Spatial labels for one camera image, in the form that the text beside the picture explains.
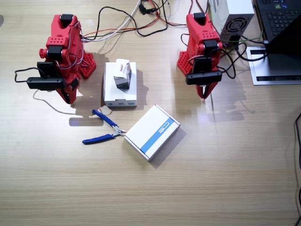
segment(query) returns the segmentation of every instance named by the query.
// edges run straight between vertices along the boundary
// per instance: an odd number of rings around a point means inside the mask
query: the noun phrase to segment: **small cardboard box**
[[[125,135],[127,142],[150,161],[180,123],[158,105],[154,105]]]
[[[129,89],[119,89],[114,80],[116,62],[105,64],[104,70],[104,102],[108,107],[137,106],[137,70],[136,63],[130,62],[131,81]]]
[[[131,65],[129,60],[117,59],[118,67],[115,68],[114,80],[117,88],[129,89],[131,81]]]

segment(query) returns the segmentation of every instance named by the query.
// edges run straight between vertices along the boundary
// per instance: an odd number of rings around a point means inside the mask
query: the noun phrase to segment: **black wire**
[[[148,2],[148,0],[141,0],[140,3],[143,5],[143,3],[144,3],[145,1]],[[157,5],[157,8],[150,8],[150,9],[146,9],[146,10],[153,10],[152,12],[156,12],[157,10],[159,10],[160,8],[162,8],[162,7],[164,6],[164,4],[165,4],[167,1],[168,1],[168,0],[166,0],[166,1],[163,3],[163,5],[160,6],[160,7],[159,7],[159,5],[155,2],[155,4]]]
[[[154,3],[157,7],[159,7],[159,5],[154,1],[154,0],[150,0],[152,3]],[[164,20],[160,15],[161,15],[161,11],[159,9],[159,17]],[[172,24],[170,22],[168,22],[167,20],[165,20],[165,22],[170,25],[170,26],[173,26],[173,27],[178,27],[178,26],[187,26],[187,24]]]
[[[299,116],[295,120],[295,126],[296,126],[296,130],[297,130],[297,138],[298,138],[298,144],[299,144],[299,168],[301,170],[301,140],[300,140],[300,131],[299,131],[299,126],[298,126],[298,121],[299,121],[300,118],[301,118],[301,114],[299,114]],[[301,187],[299,189],[298,199],[299,199],[299,204],[301,206]],[[296,222],[295,226],[298,226],[300,222],[301,222],[301,216],[299,217],[299,219]]]
[[[298,121],[301,118],[301,114],[299,114],[298,118],[295,121],[295,126],[297,130],[297,138],[298,138],[298,144],[299,144],[299,168],[301,170],[301,141],[300,141],[300,132],[299,132],[299,126],[298,126]]]
[[[244,46],[245,46],[245,49],[244,49],[244,51],[243,51],[242,54],[241,54],[241,55],[243,55],[243,54],[246,52],[246,48],[247,48],[247,45],[246,45],[244,42],[242,42],[242,43],[236,45],[236,46],[235,46],[233,49],[231,49],[228,53],[233,52],[234,50],[236,50],[236,49],[237,49],[239,46],[241,46],[241,45],[244,45]],[[236,61],[238,61],[238,59],[240,59],[240,56],[238,56],[238,57],[233,61],[233,63],[235,63]],[[232,67],[232,64],[226,69],[226,71],[228,71],[231,67]]]
[[[298,221],[296,222],[295,226],[298,226],[300,222],[301,222],[301,216],[299,217],[299,219],[298,219]]]
[[[183,44],[184,44],[185,46],[188,46],[188,45],[183,41],[183,35],[189,35],[189,34],[181,34],[181,41],[183,42]]]
[[[206,7],[206,11],[205,11],[205,13],[207,13],[207,12],[208,12],[208,10],[209,10],[209,0],[207,1],[207,7]]]
[[[139,35],[141,35],[142,37],[147,37],[147,36],[150,36],[150,35],[152,35],[152,34],[155,34],[155,33],[158,33],[158,32],[165,31],[165,30],[167,30],[167,28],[168,28],[168,23],[167,23],[167,18],[166,18],[166,13],[165,13],[165,7],[164,7],[164,4],[163,4],[164,2],[163,2],[163,0],[161,0],[161,1],[162,1],[162,6],[163,6],[164,18],[165,18],[165,21],[166,21],[166,27],[165,27],[164,29],[154,31],[154,32],[151,32],[151,33],[149,33],[149,34],[141,34],[141,33],[139,32],[139,29],[138,29],[138,25],[137,25],[137,23],[136,23],[136,20],[135,20],[130,14],[128,14],[127,12],[125,12],[125,11],[123,11],[123,10],[121,10],[121,9],[113,8],[113,7],[110,7],[110,6],[105,6],[105,7],[102,7],[101,10],[99,11],[99,14],[98,14],[98,23],[97,23],[97,32],[96,32],[95,36],[94,36],[92,39],[89,39],[89,38],[87,38],[87,37],[85,37],[85,39],[87,39],[87,40],[95,40],[95,39],[96,39],[97,34],[98,34],[98,29],[99,29],[100,13],[101,13],[105,8],[110,8],[110,9],[116,10],[116,11],[118,11],[118,12],[122,12],[122,13],[126,14],[127,16],[129,16],[129,17],[133,20],[133,22],[134,22],[135,30],[136,30],[137,33],[138,33]]]
[[[152,22],[148,23],[148,24],[145,25],[145,26],[138,27],[138,28],[133,28],[133,29],[129,29],[129,30],[124,30],[124,31],[116,32],[116,33],[126,33],[126,32],[132,32],[132,31],[144,29],[144,28],[148,27],[151,23],[154,23],[154,22],[156,22],[156,19],[153,20]],[[103,35],[97,35],[97,37],[104,37],[104,36],[110,35],[110,34],[112,34],[112,33],[113,33],[113,32],[109,32],[109,33],[106,33],[106,34],[103,34]],[[87,38],[87,39],[88,39],[88,38],[93,38],[93,37],[94,37],[94,35],[93,35],[93,36],[85,36],[84,38]]]
[[[250,41],[250,42],[256,43],[256,44],[264,44],[263,41],[254,41],[254,40],[250,40],[250,39],[248,39],[247,37],[245,37],[244,35],[242,35],[241,37],[244,38],[244,39],[246,39],[246,40],[248,40],[248,41]]]
[[[17,72],[25,72],[25,71],[29,71],[29,70],[32,70],[32,69],[38,70],[39,72],[41,72],[44,75],[44,77],[46,77],[46,75],[44,74],[44,72],[41,69],[39,69],[37,67],[30,67],[30,68],[26,68],[26,69],[16,70],[15,71],[15,82],[17,82],[17,83],[27,82],[27,81],[17,81],[17,75],[18,75]]]
[[[196,2],[197,2],[197,5],[198,5],[199,10],[201,10],[201,12],[204,13],[203,8],[201,7],[201,5],[200,5],[200,3],[198,2],[198,0],[196,0]]]
[[[223,70],[222,73],[226,73],[226,74],[228,75],[229,78],[235,79],[235,78],[236,78],[236,69],[235,69],[234,61],[233,61],[232,57],[230,56],[230,54],[229,54],[226,50],[220,49],[220,48],[215,48],[215,49],[211,50],[211,51],[209,52],[207,58],[206,58],[206,61],[208,60],[208,58],[210,57],[210,55],[211,55],[213,52],[215,52],[215,51],[222,51],[222,52],[224,52],[224,53],[227,55],[227,57],[230,59],[230,61],[231,61],[231,65],[230,65],[230,67],[229,67],[227,70],[224,69],[224,68],[222,68],[222,67],[219,67],[219,66],[217,66],[217,68],[222,69],[222,70]],[[229,75],[229,73],[228,73],[228,70],[229,70],[231,67],[233,68],[233,72],[234,72],[233,77],[231,77],[231,76]]]
[[[241,58],[241,59],[243,59],[243,60],[245,60],[245,61],[248,61],[248,62],[254,62],[254,61],[262,60],[262,59],[265,59],[265,58],[269,55],[268,53],[265,53],[265,54],[264,54],[262,57],[260,57],[260,58],[257,58],[257,59],[248,59],[248,58],[245,58],[245,57],[243,56],[244,53],[241,54],[241,53],[239,52],[239,49],[238,49],[238,48],[236,48],[235,50],[236,50],[236,52],[237,52],[239,58]]]

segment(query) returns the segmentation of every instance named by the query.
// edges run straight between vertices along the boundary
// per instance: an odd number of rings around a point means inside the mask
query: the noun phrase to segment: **pliers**
[[[100,117],[101,119],[103,119],[104,121],[106,121],[110,126],[113,127],[113,129],[115,129],[115,133],[112,134],[107,134],[107,135],[103,135],[101,137],[96,137],[96,138],[92,138],[92,139],[88,139],[88,140],[83,140],[83,144],[85,145],[90,145],[90,144],[95,144],[98,142],[102,142],[105,140],[111,140],[114,139],[116,136],[125,136],[125,130],[122,130],[118,127],[118,125],[116,123],[114,123],[111,119],[109,119],[107,116],[105,116],[104,114],[98,112],[97,110],[93,110],[92,111],[94,114],[96,114],[98,117]]]

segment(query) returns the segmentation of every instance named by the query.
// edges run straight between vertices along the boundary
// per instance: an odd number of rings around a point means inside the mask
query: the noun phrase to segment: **cooling fan grille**
[[[226,30],[230,33],[239,32],[243,30],[247,25],[247,20],[239,17],[232,19],[227,25]]]

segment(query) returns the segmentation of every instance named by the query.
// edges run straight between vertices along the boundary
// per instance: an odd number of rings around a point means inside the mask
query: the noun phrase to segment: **wood grain surface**
[[[206,0],[199,1],[206,8]],[[184,23],[190,0],[169,2],[169,21]],[[253,86],[248,63],[238,60],[237,78],[224,76],[212,96],[201,100],[176,68],[185,50],[180,35],[187,28],[171,26],[147,38],[127,32],[86,44],[97,69],[81,80],[72,106],[56,92],[14,82],[15,70],[41,61],[39,49],[55,14],[76,15],[88,33],[96,30],[101,7],[130,13],[135,5],[135,0],[0,0],[0,225],[294,225],[299,85]],[[198,11],[194,3],[193,12]],[[100,28],[115,28],[124,18],[104,10]],[[135,19],[143,26],[152,17],[137,12]],[[164,24],[157,22],[141,32],[161,28]],[[259,34],[254,17],[245,36]],[[103,106],[104,63],[117,58],[137,62],[134,109]],[[221,65],[229,61],[223,58]],[[38,72],[20,73],[19,79],[29,76]],[[92,116],[92,109],[129,130],[154,104],[181,128],[151,163],[122,137],[81,143],[112,131]]]

